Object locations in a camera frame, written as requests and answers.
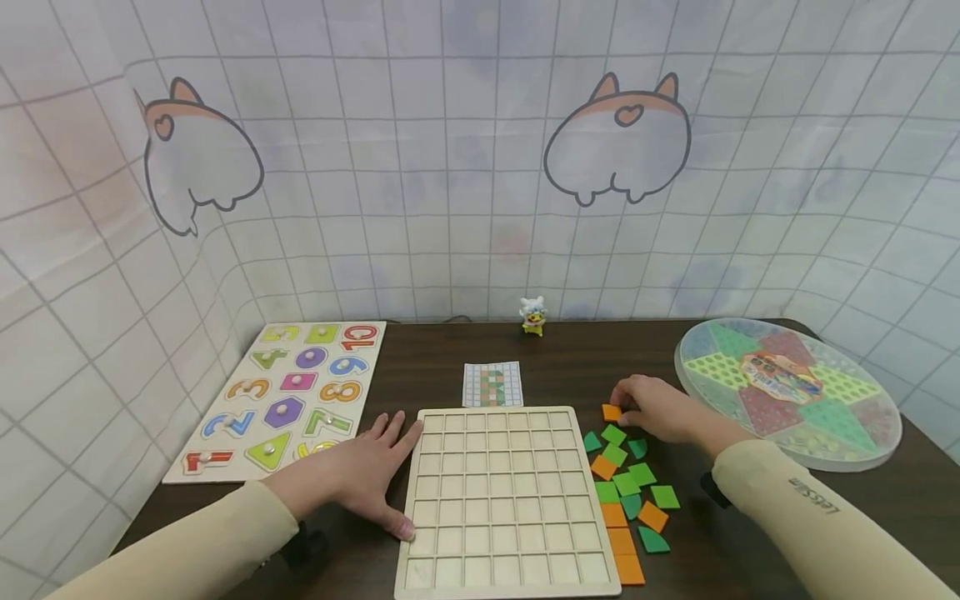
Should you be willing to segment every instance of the orange square tile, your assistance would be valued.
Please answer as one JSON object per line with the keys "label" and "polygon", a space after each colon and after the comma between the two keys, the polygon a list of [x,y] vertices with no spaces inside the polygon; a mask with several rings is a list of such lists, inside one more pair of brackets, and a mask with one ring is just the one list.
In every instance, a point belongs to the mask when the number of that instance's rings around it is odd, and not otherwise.
{"label": "orange square tile", "polygon": [[627,518],[623,514],[623,507],[617,504],[601,504],[600,512],[607,527],[627,527]]}
{"label": "orange square tile", "polygon": [[613,406],[612,404],[602,404],[600,408],[603,409],[603,420],[608,423],[616,422],[616,420],[620,418],[620,415],[623,414],[619,406]]}
{"label": "orange square tile", "polygon": [[640,568],[640,559],[636,554],[613,555],[616,563],[616,573],[620,576],[620,583],[624,586],[643,586],[647,583]]}
{"label": "orange square tile", "polygon": [[636,554],[634,538],[629,527],[608,528],[607,537],[610,538],[610,548],[613,554]]}
{"label": "orange square tile", "polygon": [[593,459],[590,470],[602,479],[610,481],[610,478],[613,477],[613,474],[616,472],[616,465],[604,458],[603,454],[598,454],[597,457]]}
{"label": "orange square tile", "polygon": [[663,526],[666,525],[666,520],[669,516],[660,510],[653,502],[644,502],[643,508],[640,509],[640,514],[637,518],[650,529],[660,533],[663,531]]}

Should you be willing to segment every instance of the small figurine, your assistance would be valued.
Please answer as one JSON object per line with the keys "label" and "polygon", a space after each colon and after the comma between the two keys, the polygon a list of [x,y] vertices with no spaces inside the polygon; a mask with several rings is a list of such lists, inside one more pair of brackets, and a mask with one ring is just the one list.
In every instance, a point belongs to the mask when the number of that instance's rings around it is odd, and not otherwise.
{"label": "small figurine", "polygon": [[523,331],[536,333],[543,337],[543,324],[546,323],[546,309],[543,308],[543,296],[534,299],[521,298],[520,316],[523,317]]}

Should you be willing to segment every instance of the forearm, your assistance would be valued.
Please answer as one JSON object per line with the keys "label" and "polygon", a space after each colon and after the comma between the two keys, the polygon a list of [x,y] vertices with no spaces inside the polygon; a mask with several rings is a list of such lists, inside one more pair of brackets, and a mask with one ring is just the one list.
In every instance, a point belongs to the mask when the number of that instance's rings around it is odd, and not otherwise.
{"label": "forearm", "polygon": [[164,527],[53,593],[53,600],[211,600],[246,579],[298,531],[260,482]]}
{"label": "forearm", "polygon": [[772,443],[750,440],[720,452],[713,478],[817,600],[957,598],[876,523]]}

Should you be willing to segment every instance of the pink square piece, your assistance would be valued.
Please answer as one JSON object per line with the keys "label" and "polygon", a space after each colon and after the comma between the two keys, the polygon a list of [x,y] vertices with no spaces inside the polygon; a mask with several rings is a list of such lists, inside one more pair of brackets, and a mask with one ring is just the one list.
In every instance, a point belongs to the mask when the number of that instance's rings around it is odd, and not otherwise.
{"label": "pink square piece", "polygon": [[306,392],[316,381],[317,374],[314,372],[289,372],[283,377],[280,389],[288,392]]}

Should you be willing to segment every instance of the wooden table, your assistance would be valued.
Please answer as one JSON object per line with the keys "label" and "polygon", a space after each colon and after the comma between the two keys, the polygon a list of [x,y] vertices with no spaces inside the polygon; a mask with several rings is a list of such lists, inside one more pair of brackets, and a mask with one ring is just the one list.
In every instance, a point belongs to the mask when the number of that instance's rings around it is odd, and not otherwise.
{"label": "wooden table", "polygon": [[[570,405],[585,431],[602,426],[599,404],[618,379],[641,372],[679,386],[673,351],[697,321],[551,323],[544,337],[517,324],[426,324],[387,328],[361,428],[380,412],[459,406],[464,363],[519,360],[528,406]],[[796,322],[778,321],[809,333]],[[736,509],[720,510],[700,490],[708,464],[693,448],[651,439],[648,461],[684,503],[666,537],[668,555],[644,557],[645,588],[624,598],[805,598],[773,544]],[[408,466],[388,492],[403,508]],[[880,524],[921,561],[960,589],[960,468],[908,420],[903,440],[883,467],[818,476]],[[216,501],[233,484],[158,486],[120,541],[122,549]],[[293,574],[272,560],[227,598],[393,598],[398,542],[339,507],[324,507],[311,528],[333,547],[323,568]]]}

